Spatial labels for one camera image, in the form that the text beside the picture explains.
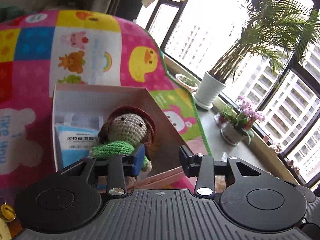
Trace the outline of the crochet doll green scarf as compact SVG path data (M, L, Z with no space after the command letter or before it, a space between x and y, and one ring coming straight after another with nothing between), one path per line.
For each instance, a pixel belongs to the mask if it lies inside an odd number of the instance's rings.
M147 176L152 170L151 154L156 126L145 111L133 106L119 107L111 113L98 133L99 144L92 147L90 156L108 159L112 155L132 154L137 145L145 146L145 157L140 174Z

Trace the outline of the blue cotton pad pack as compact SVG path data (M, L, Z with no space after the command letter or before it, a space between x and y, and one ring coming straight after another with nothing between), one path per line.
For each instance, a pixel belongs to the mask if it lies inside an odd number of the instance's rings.
M98 130L56 124L53 143L55 166L61 170L89 156L98 144Z

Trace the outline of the pink cardboard box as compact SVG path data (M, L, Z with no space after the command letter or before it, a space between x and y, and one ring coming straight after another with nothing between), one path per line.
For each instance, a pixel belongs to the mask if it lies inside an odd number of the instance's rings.
M125 176L128 189L160 188L183 178L180 123L145 88L57 84L52 110L56 170L85 157L109 159L141 149Z

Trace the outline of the pink orchid in pot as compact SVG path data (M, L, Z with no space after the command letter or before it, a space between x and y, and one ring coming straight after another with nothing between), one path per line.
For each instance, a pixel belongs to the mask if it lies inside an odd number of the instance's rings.
M242 95L237 97L236 102L239 104L238 107L227 104L218 113L220 133L222 138L232 146L238 146L245 138L250 144L254 137L252 130L254 123L263 122L265 115L262 111L256 111L254 102Z

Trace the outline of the small pot on sill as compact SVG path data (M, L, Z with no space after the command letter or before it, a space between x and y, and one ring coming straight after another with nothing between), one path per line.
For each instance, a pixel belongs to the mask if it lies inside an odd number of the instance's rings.
M176 74L175 79L181 86L183 86L185 89L187 89L191 93L198 89L197 83L193 79L183 74Z

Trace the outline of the colourful cartoon play mat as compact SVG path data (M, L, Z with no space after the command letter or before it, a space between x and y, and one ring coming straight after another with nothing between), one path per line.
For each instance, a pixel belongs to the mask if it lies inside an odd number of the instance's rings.
M57 84L141 87L180 116L180 135L210 153L191 95L137 24L93 11L47 10L1 23L1 200L53 170L50 132Z

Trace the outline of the palm plant white pot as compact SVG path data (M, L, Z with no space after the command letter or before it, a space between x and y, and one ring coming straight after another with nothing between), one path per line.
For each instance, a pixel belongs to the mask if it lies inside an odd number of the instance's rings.
M247 56L267 59L273 72L282 68L283 55L303 60L308 44L319 39L319 9L296 0L245 0L247 20L233 45L205 72L195 103L212 109L226 81L234 78L240 62Z

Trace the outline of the black metal rack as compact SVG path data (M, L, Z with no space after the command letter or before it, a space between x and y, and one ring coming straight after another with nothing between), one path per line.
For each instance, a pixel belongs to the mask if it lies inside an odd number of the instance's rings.
M189 0L157 0L146 30L161 50L165 49Z

